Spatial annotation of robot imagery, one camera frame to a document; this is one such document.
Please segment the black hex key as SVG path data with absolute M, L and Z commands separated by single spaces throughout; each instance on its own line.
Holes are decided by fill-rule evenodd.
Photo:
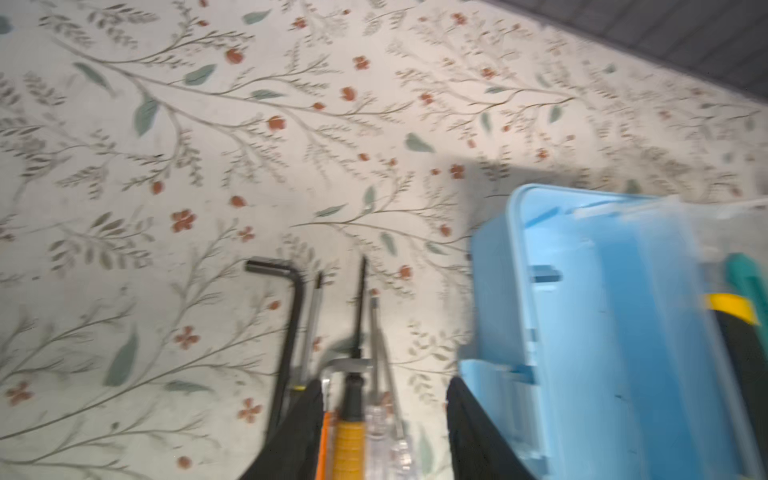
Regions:
M 277 432 L 281 423 L 282 411 L 290 381 L 291 362 L 304 304 L 306 285 L 302 272 L 294 263 L 287 260 L 253 257 L 246 261 L 245 270 L 251 274 L 285 279 L 293 288 L 285 337 L 278 363 L 277 379 L 269 409 L 266 430 L 266 442 L 269 442 Z

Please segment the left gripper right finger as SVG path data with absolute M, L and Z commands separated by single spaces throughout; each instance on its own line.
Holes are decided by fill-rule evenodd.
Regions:
M 535 479 L 461 378 L 455 376 L 449 382 L 446 402 L 448 439 L 456 480 Z

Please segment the blue plastic tool box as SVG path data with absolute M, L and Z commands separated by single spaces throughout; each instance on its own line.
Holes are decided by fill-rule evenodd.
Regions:
M 471 239 L 476 335 L 458 377 L 535 479 L 652 479 L 595 237 L 573 213 L 666 198 L 682 201 L 526 185 Z

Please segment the teal utility knife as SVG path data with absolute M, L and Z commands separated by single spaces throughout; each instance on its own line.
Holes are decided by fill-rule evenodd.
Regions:
M 755 329 L 767 350 L 767 287 L 758 263 L 746 254 L 734 253 L 727 258 L 725 270 L 729 284 L 751 302 L 757 319 Z

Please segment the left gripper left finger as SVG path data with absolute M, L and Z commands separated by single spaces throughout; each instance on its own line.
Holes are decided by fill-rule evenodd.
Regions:
M 323 414 L 321 381 L 314 379 L 308 383 L 276 433 L 266 442 L 240 479 L 314 479 Z

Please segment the yellow black utility knife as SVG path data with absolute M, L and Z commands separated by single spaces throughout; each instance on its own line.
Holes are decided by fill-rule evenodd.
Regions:
M 708 296 L 708 303 L 728 351 L 761 466 L 767 472 L 767 354 L 759 335 L 761 325 L 745 297 L 715 293 Z

